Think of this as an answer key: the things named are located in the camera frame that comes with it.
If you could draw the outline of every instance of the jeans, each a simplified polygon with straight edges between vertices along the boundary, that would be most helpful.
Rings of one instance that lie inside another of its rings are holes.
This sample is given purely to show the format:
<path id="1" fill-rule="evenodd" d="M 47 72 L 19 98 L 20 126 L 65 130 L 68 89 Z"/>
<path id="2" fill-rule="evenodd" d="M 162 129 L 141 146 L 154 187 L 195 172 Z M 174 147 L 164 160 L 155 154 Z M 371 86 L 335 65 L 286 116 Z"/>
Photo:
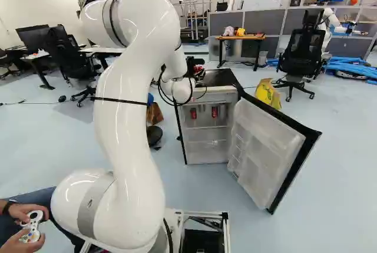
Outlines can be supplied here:
<path id="1" fill-rule="evenodd" d="M 81 247 L 84 244 L 84 241 L 69 233 L 68 231 L 64 230 L 57 224 L 55 221 L 54 217 L 52 216 L 51 213 L 51 207 L 50 207 L 50 202 L 51 202 L 51 196 L 52 193 L 54 192 L 55 187 L 51 188 L 46 188 L 46 189 L 41 189 L 35 192 L 31 193 L 25 193 L 21 194 L 18 196 L 10 197 L 5 200 L 15 200 L 18 203 L 22 204 L 37 204 L 41 206 L 45 206 L 49 210 L 49 219 L 51 222 L 54 223 L 54 225 L 66 236 L 68 237 L 72 244 L 75 246 L 75 252 L 79 252 L 81 250 Z M 22 228 L 14 223 L 14 220 L 10 216 L 0 216 L 0 247 L 6 243 L 6 241 L 19 232 Z"/>

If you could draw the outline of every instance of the yellow object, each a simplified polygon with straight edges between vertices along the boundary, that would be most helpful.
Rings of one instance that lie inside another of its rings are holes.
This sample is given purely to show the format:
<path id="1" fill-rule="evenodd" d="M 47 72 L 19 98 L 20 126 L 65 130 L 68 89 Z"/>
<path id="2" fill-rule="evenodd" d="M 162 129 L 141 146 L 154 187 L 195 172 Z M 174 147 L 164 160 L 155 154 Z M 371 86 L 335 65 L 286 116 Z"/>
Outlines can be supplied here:
<path id="1" fill-rule="evenodd" d="M 260 80 L 257 89 L 255 89 L 255 97 L 269 106 L 280 110 L 282 108 L 280 103 L 280 93 L 272 86 L 271 80 L 272 78 Z"/>
<path id="2" fill-rule="evenodd" d="M 239 36 L 239 37 L 245 36 L 245 29 L 244 28 L 238 28 L 236 36 Z"/>

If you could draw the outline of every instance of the red can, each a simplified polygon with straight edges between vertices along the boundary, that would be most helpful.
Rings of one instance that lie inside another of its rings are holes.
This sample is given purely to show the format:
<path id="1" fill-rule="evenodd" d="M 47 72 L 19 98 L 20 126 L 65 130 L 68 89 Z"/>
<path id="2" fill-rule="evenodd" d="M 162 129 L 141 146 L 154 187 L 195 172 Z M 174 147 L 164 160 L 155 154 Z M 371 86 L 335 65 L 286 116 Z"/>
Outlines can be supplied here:
<path id="1" fill-rule="evenodd" d="M 191 119 L 196 119 L 197 118 L 197 114 L 196 114 L 196 109 L 195 108 L 192 108 L 190 110 L 190 113 L 191 113 Z"/>
<path id="2" fill-rule="evenodd" d="M 212 107 L 212 117 L 215 119 L 219 115 L 218 107 Z"/>

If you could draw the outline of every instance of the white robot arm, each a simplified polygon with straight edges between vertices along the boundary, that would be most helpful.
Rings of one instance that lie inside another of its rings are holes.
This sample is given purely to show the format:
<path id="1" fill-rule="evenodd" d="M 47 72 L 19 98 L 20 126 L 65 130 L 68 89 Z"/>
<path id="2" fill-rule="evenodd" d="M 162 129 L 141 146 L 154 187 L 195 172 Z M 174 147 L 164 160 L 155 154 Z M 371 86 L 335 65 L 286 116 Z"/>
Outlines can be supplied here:
<path id="1" fill-rule="evenodd" d="M 93 0 L 80 20 L 91 41 L 127 46 L 101 74 L 94 103 L 95 132 L 113 172 L 87 169 L 67 176 L 53 194 L 52 213 L 64 229 L 101 248 L 145 253 L 165 211 L 163 184 L 147 143 L 147 95 L 161 65 L 165 81 L 187 71 L 179 18 L 168 0 Z M 189 81 L 180 87 L 185 101 Z"/>
<path id="2" fill-rule="evenodd" d="M 343 27 L 339 19 L 336 17 L 331 8 L 325 8 L 322 16 L 322 20 L 318 25 L 318 29 L 326 31 L 325 40 L 322 45 L 322 52 L 325 52 L 326 47 L 330 43 L 332 32 L 343 33 L 343 34 L 359 34 L 367 35 L 368 32 L 354 30 L 355 23 L 350 23 L 348 27 Z"/>

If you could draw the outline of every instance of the wooden table top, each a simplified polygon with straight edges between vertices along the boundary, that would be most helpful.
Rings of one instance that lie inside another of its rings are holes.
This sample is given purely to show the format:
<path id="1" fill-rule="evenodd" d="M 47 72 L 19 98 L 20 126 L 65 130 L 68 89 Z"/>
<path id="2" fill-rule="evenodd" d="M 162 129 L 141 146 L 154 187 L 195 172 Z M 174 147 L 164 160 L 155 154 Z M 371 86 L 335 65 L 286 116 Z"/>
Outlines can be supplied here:
<path id="1" fill-rule="evenodd" d="M 266 34 L 248 34 L 245 36 L 218 36 L 217 40 L 264 40 Z"/>

